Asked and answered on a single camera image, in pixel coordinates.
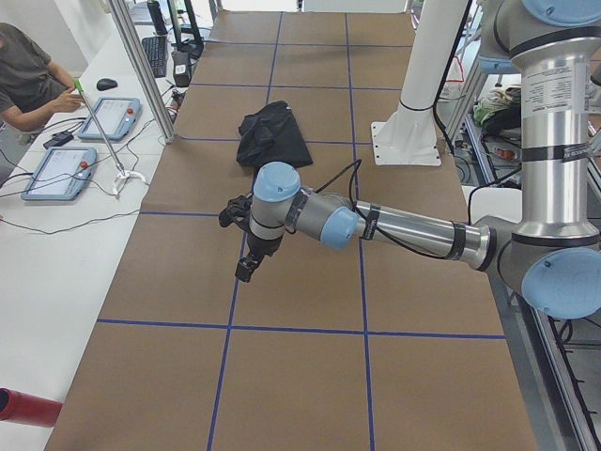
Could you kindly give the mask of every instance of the white pillar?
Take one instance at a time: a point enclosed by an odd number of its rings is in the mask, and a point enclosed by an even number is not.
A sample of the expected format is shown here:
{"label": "white pillar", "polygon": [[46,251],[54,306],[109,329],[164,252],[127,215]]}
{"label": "white pillar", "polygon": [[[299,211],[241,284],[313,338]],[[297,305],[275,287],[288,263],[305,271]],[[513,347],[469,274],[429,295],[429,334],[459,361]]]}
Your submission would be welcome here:
{"label": "white pillar", "polygon": [[398,109],[372,123],[376,164],[440,165],[431,106],[468,2],[424,2]]}

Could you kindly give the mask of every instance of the light blue joint cap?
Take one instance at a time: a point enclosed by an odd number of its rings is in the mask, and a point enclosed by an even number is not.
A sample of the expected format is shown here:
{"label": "light blue joint cap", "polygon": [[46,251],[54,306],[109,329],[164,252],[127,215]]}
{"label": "light blue joint cap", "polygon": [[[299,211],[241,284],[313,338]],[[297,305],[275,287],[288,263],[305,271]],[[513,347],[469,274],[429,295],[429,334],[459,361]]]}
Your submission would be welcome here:
{"label": "light blue joint cap", "polygon": [[554,26],[589,25],[601,19],[599,0],[522,0],[528,12]]}
{"label": "light blue joint cap", "polygon": [[301,176],[290,164],[273,162],[264,165],[256,176],[253,194],[265,202],[282,202],[301,188]]}
{"label": "light blue joint cap", "polygon": [[519,70],[511,63],[509,59],[489,58],[479,56],[480,70],[483,73],[507,75],[510,73],[519,73]]}
{"label": "light blue joint cap", "polygon": [[330,215],[321,229],[321,242],[337,251],[344,249],[355,233],[359,216],[347,207],[340,207]]}
{"label": "light blue joint cap", "polygon": [[601,254],[576,247],[541,258],[526,272],[522,295],[556,319],[591,315],[601,307]]}

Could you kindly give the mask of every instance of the computer mouse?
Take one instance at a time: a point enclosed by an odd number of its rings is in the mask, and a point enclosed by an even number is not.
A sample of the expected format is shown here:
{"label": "computer mouse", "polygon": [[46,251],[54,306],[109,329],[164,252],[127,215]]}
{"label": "computer mouse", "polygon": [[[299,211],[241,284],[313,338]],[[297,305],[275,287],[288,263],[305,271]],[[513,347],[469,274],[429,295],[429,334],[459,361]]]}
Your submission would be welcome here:
{"label": "computer mouse", "polygon": [[113,89],[117,86],[117,82],[112,78],[100,78],[96,83],[96,89],[98,91],[106,91],[107,89]]}

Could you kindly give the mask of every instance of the gray shirt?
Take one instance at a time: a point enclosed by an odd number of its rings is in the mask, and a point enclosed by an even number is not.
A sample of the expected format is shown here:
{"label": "gray shirt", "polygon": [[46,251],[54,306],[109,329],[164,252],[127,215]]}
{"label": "gray shirt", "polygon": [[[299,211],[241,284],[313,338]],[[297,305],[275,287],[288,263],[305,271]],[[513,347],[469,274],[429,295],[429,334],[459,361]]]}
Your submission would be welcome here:
{"label": "gray shirt", "polygon": [[0,23],[0,113],[13,105],[27,113],[64,90],[48,72],[50,56],[21,30]]}

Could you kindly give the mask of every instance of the keyboard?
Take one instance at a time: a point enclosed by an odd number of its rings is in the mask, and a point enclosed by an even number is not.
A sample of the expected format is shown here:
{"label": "keyboard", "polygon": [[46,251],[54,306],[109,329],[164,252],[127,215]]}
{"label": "keyboard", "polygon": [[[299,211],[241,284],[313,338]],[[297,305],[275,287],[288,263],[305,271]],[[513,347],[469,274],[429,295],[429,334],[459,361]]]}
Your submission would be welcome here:
{"label": "keyboard", "polygon": [[142,48],[148,58],[154,78],[164,77],[167,74],[167,37],[143,38]]}

